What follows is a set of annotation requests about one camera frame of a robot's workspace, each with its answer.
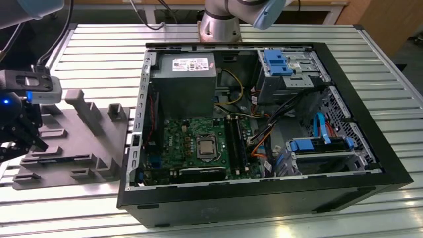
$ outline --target yellow wire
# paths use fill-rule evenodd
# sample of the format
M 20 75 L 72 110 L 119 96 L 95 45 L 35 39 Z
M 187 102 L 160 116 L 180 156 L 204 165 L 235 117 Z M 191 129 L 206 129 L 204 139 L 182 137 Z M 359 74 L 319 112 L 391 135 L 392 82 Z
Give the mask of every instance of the yellow wire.
M 216 105 L 224 106 L 224 105 L 231 105 L 231 104 L 236 103 L 243 98 L 243 96 L 244 96 L 244 86 L 243 86 L 239 78 L 234 75 L 234 73 L 230 70 L 222 69 L 222 71 L 226 71 L 228 74 L 231 74 L 231 76 L 235 78 L 235 80 L 236 80 L 236 82 L 239 83 L 239 86 L 240 86 L 240 95 L 239 95 L 236 100 L 234 100 L 232 102 L 227 102 L 227 103 L 216 103 Z

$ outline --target motherboard chip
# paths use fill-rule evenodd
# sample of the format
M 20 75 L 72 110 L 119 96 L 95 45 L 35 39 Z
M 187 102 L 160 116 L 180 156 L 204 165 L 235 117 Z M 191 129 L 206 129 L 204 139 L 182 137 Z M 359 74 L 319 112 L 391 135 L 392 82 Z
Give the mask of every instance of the motherboard chip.
M 214 134 L 202 134 L 196 137 L 198 158 L 203 162 L 211 162 L 218 158 L 216 136 Z
M 214 154 L 214 148 L 212 140 L 200 141 L 200 155 Z

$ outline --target power cable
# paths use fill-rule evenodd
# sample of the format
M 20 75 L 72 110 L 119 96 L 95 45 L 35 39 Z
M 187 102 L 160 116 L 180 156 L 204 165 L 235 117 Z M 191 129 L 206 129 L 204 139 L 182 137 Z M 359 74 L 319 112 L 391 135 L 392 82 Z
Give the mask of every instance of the power cable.
M 20 32 L 21 32 L 21 29 L 24 28 L 24 25 L 25 25 L 25 23 L 20 23 L 16 26 L 15 32 L 13 32 L 13 34 L 11 36 L 11 39 L 8 40 L 4 49 L 0 51 L 0 62 L 3 61 L 8 51 L 11 50 L 11 48 L 12 48 L 12 46 L 15 44 L 15 41 L 16 41 L 19 35 L 20 35 Z
M 148 27 L 148 28 L 150 28 L 151 30 L 154 30 L 154 31 L 160 30 L 160 29 L 164 27 L 164 22 L 162 22 L 162 25 L 160 25 L 159 27 L 151 27 L 151 26 L 147 24 L 147 22 L 144 21 L 142 15 L 140 15 L 140 12 L 139 12 L 139 10 L 138 10 L 138 7 L 135 6 L 134 0 L 130 0 L 130 3 L 131 3 L 131 5 L 132 5 L 132 9 L 134 9 L 134 11 L 135 11 L 135 13 L 136 13 L 136 15 L 138 15 L 140 21 L 142 21 L 142 23 L 146 25 L 146 27 Z
M 55 48 L 57 47 L 60 41 L 63 40 L 63 38 L 64 38 L 64 36 L 67 34 L 67 31 L 68 31 L 68 28 L 69 28 L 69 24 L 71 24 L 71 19 L 72 19 L 72 13 L 73 13 L 73 0 L 69 0 L 69 11 L 68 11 L 68 18 L 67 18 L 67 22 L 65 22 L 64 28 L 61 30 L 61 33 L 60 33 L 53 45 L 51 46 L 48 51 L 41 55 L 41 57 L 39 58 L 37 66 L 43 66 L 44 60 L 52 55 L 52 52 L 53 52 Z
M 172 9 L 170 8 L 170 5 L 166 3 L 164 0 L 158 0 L 159 3 L 162 3 L 162 5 L 164 6 L 164 8 L 170 11 L 172 17 L 174 17 L 174 20 L 175 20 L 175 24 L 179 24 L 179 21 L 178 21 L 178 18 L 176 18 L 176 15 L 175 15 L 175 12 L 172 11 Z

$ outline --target table surface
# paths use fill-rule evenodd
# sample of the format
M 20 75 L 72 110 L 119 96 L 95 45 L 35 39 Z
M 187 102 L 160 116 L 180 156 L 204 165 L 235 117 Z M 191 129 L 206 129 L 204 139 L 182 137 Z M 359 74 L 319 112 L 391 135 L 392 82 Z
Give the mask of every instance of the table surface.
M 204 5 L 206 0 L 166 0 L 167 4 Z M 302 6 L 346 6 L 351 0 L 300 0 Z M 123 0 L 75 0 L 75 4 L 128 4 Z M 158 0 L 143 0 L 138 4 L 160 4 Z
M 351 26 L 283 25 L 263 32 L 242 26 L 242 35 L 244 42 L 328 44 L 415 182 L 339 212 L 147 229 L 116 209 L 119 182 L 15 191 L 17 158 L 0 166 L 0 236 L 422 237 L 423 100 L 367 33 Z M 195 25 L 170 25 L 158 32 L 143 25 L 79 25 L 48 64 L 61 79 L 64 95 L 80 88 L 98 107 L 110 103 L 134 107 L 146 42 L 195 41 Z M 71 106 L 61 102 L 59 107 Z

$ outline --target sticker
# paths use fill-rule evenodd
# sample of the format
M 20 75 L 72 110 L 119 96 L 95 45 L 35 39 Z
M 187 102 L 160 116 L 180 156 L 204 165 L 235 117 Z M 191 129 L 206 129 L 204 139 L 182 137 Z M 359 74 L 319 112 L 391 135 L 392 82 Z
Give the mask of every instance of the sticker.
M 174 72 L 208 71 L 210 64 L 207 58 L 175 59 L 172 62 Z
M 258 104 L 258 97 L 256 97 L 256 96 L 251 96 L 251 103 L 252 103 L 254 105 Z
M 264 167 L 266 167 L 266 169 L 271 172 L 272 171 L 272 165 L 271 165 L 271 163 L 266 160 L 266 162 L 264 162 Z
M 282 149 L 282 147 L 280 147 L 280 146 L 278 146 L 278 145 L 275 145 L 275 148 L 274 148 L 274 153 L 279 153 L 280 149 Z
M 299 63 L 291 63 L 290 68 L 302 68 L 302 66 L 299 66 Z

